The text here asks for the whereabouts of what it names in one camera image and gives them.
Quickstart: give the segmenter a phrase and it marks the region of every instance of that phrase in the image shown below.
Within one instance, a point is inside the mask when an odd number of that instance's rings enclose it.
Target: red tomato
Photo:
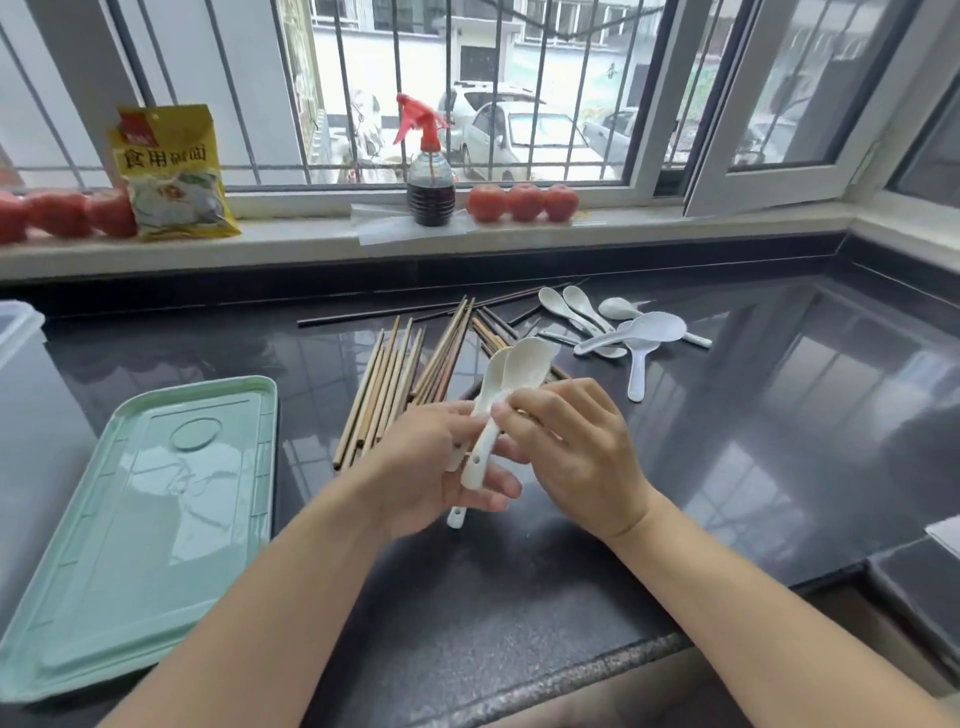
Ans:
[[[467,212],[478,223],[495,223],[507,211],[507,193],[495,184],[478,184],[467,195]]]
[[[80,192],[31,192],[24,202],[31,224],[55,237],[88,237],[93,233],[86,219],[86,197]]]
[[[546,216],[552,223],[565,223],[580,205],[580,197],[565,184],[554,184],[543,196]]]
[[[517,184],[507,193],[507,206],[519,223],[536,220],[543,212],[543,190],[528,182]]]
[[[121,189],[98,192],[86,198],[86,219],[97,230],[110,237],[133,237],[136,235],[136,220],[130,198]]]
[[[0,191],[0,245],[27,239],[27,206],[16,195]]]

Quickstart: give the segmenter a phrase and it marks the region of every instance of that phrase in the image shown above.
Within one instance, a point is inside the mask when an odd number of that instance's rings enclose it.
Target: yellow snack bag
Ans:
[[[206,104],[119,112],[120,124],[108,132],[110,147],[140,239],[238,234]]]

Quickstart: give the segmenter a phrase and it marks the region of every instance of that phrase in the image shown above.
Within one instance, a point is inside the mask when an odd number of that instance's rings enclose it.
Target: white window frame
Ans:
[[[728,214],[841,197],[903,95],[914,84],[926,54],[960,7],[957,0],[924,0],[836,163],[732,171],[731,160],[780,51],[797,2],[765,2],[757,9],[754,27],[742,48],[737,71],[701,160],[686,214]]]

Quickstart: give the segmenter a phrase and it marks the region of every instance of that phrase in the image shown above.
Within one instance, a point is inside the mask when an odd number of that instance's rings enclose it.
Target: right hand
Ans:
[[[660,496],[636,461],[623,416],[593,379],[518,389],[493,406],[492,416],[561,510],[608,544],[637,525]]]

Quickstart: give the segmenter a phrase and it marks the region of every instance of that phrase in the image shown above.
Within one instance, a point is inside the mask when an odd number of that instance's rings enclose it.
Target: plastic bottle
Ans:
[[[394,144],[411,129],[423,130],[420,154],[407,172],[407,206],[414,220],[429,228],[446,225],[456,205],[456,180],[449,163],[440,153],[440,138],[437,127],[446,128],[443,118],[424,102],[405,93],[398,93],[396,100],[403,108],[400,129]]]

